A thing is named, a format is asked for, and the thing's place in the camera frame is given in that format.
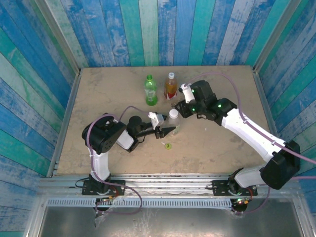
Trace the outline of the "clear plastic bottle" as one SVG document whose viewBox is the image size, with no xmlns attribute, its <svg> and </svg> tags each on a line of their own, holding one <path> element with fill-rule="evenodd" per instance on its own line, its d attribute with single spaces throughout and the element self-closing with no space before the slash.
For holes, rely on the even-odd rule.
<svg viewBox="0 0 316 237">
<path fill-rule="evenodd" d="M 168 115 L 166 122 L 167 127 L 176 127 L 173 132 L 170 133 L 170 136 L 175 136 L 180 130 L 180 115 L 176 119 L 171 119 Z"/>
</svg>

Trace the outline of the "steel sheet panel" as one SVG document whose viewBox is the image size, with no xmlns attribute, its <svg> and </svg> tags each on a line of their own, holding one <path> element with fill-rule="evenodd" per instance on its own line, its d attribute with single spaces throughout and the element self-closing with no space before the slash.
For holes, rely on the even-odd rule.
<svg viewBox="0 0 316 237">
<path fill-rule="evenodd" d="M 40 237 L 302 237 L 288 202 L 252 214 L 220 209 L 145 208 L 132 216 L 96 217 L 91 208 L 50 207 Z"/>
</svg>

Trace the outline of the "aluminium table side rail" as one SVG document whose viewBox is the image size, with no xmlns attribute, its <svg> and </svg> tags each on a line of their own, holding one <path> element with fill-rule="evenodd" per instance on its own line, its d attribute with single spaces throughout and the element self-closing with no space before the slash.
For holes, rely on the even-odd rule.
<svg viewBox="0 0 316 237">
<path fill-rule="evenodd" d="M 266 96 L 263 90 L 263 86 L 262 86 L 259 74 L 255 70 L 252 70 L 252 74 L 253 74 L 254 82 L 256 84 L 256 88 L 259 94 L 259 98 L 263 107 L 263 111 L 265 114 L 265 118 L 268 124 L 268 128 L 270 130 L 270 133 L 276 137 L 279 137 L 268 101 L 266 99 Z"/>
<path fill-rule="evenodd" d="M 49 169 L 47 171 L 47 175 L 46 175 L 47 178 L 50 178 L 54 175 L 56 167 L 59 164 L 59 160 L 60 160 L 60 156 L 61 156 L 62 149 L 64 146 L 64 142 L 65 142 L 65 138 L 66 138 L 72 110 L 73 110 L 73 107 L 75 104 L 75 100 L 76 100 L 76 96 L 77 96 L 77 92 L 78 92 L 78 88 L 79 88 L 79 84 L 80 84 L 80 80 L 81 80 L 81 75 L 82 75 L 82 69 L 79 70 L 79 72 L 76 74 L 75 79 L 74 79 L 74 83 L 72 86 L 70 97 L 69 97 L 67 107 L 65 110 L 63 122 L 61 125 L 61 130 L 59 132 L 59 136 L 57 139 L 55 150 L 54 150 L 51 162 L 50 162 Z"/>
</svg>

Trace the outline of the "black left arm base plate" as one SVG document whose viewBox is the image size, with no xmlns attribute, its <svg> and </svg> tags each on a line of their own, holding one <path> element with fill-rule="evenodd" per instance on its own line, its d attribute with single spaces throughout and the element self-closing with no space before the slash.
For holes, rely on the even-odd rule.
<svg viewBox="0 0 316 237">
<path fill-rule="evenodd" d="M 81 194 L 84 196 L 122 196 L 124 195 L 125 188 L 121 187 L 125 185 L 124 180 L 114 180 L 114 183 L 106 185 L 102 182 L 96 180 L 85 180 L 83 182 L 83 187 Z"/>
</svg>

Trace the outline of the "aluminium frame post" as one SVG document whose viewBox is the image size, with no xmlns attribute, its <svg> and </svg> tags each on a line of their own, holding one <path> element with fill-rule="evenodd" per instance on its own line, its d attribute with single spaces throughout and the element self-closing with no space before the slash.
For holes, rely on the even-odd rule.
<svg viewBox="0 0 316 237">
<path fill-rule="evenodd" d="M 62 29 L 57 22 L 57 18 L 54 16 L 47 0 L 35 0 L 36 5 L 39 7 L 42 15 L 44 16 L 47 24 L 49 25 L 52 33 L 56 37 L 62 51 L 64 52 L 71 68 L 73 71 L 78 74 L 80 72 L 80 68 L 77 64 L 77 61 L 71 51 L 71 48 L 62 32 Z"/>
<path fill-rule="evenodd" d="M 247 59 L 255 74 L 263 67 L 301 1 L 276 0 Z"/>
</svg>

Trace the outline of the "amber tea bottle red label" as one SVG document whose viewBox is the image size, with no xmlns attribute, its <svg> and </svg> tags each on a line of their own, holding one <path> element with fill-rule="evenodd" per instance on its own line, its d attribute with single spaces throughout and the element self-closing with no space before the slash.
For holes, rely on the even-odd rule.
<svg viewBox="0 0 316 237">
<path fill-rule="evenodd" d="M 164 96 L 167 100 L 170 100 L 177 95 L 178 82 L 176 77 L 174 79 L 169 79 L 168 77 L 164 82 Z"/>
</svg>

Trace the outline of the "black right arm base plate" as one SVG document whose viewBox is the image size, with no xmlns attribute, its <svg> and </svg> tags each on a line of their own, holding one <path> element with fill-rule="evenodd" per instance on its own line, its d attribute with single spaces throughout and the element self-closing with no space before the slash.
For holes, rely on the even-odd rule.
<svg viewBox="0 0 316 237">
<path fill-rule="evenodd" d="M 254 186 L 242 188 L 235 181 L 214 180 L 211 183 L 215 196 L 257 196 L 258 192 Z"/>
</svg>

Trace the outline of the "green plastic bottle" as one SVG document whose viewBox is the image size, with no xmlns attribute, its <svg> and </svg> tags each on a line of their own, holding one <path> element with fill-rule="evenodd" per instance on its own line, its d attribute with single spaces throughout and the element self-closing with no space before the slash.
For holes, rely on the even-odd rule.
<svg viewBox="0 0 316 237">
<path fill-rule="evenodd" d="M 145 88 L 147 105 L 149 106 L 156 105 L 158 102 L 157 84 L 152 75 L 147 75 L 144 88 Z"/>
</svg>

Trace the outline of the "aluminium cross rail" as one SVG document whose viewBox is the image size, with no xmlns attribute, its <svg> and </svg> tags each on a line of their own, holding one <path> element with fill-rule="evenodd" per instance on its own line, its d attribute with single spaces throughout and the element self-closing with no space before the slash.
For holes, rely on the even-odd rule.
<svg viewBox="0 0 316 237">
<path fill-rule="evenodd" d="M 82 176 L 65 175 L 41 178 L 39 195 L 50 197 L 80 197 L 81 189 L 75 182 Z M 206 189 L 214 180 L 227 180 L 227 174 L 203 173 L 151 173 L 117 174 L 112 180 L 124 180 L 125 184 L 135 189 L 143 198 L 210 198 L 211 190 Z"/>
</svg>

